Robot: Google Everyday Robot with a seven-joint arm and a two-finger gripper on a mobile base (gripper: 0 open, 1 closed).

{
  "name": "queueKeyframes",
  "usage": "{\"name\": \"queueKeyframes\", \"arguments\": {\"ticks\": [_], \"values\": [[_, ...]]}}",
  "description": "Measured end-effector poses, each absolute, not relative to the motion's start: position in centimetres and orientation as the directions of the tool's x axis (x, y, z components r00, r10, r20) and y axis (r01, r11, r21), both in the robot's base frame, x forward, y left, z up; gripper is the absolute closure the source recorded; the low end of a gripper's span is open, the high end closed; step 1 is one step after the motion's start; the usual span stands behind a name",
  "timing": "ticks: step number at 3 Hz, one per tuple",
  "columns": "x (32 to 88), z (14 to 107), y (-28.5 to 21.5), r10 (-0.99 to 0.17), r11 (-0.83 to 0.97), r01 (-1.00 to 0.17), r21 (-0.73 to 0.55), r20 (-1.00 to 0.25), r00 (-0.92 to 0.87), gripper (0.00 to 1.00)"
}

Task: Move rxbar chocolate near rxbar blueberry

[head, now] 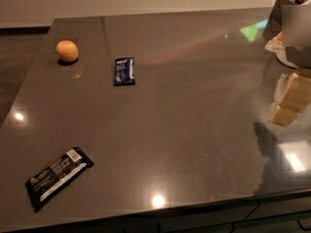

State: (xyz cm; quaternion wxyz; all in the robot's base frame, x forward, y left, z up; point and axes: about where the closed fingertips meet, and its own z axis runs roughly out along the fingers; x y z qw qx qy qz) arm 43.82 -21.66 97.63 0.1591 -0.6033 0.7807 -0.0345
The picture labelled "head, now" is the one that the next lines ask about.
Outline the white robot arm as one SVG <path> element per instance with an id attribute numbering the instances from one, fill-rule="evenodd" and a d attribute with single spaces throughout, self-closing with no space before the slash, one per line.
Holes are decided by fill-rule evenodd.
<path id="1" fill-rule="evenodd" d="M 284 65 L 294 68 L 282 74 L 274 91 L 269 120 L 280 126 L 290 125 L 311 103 L 311 5 L 286 6 L 282 12 L 282 30 L 265 46 L 275 52 Z"/>

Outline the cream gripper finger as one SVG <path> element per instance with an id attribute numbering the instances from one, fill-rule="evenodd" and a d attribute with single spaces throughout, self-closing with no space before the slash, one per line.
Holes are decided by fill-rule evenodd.
<path id="1" fill-rule="evenodd" d="M 282 74 L 281 77 L 279 78 L 277 84 L 276 84 L 276 88 L 274 91 L 274 100 L 275 101 L 280 101 L 283 93 L 285 91 L 288 79 L 289 79 L 289 75 L 288 74 Z"/>
<path id="2" fill-rule="evenodd" d="M 273 101 L 269 121 L 279 126 L 288 126 L 311 103 L 311 70 L 300 69 L 289 75 L 280 101 Z"/>

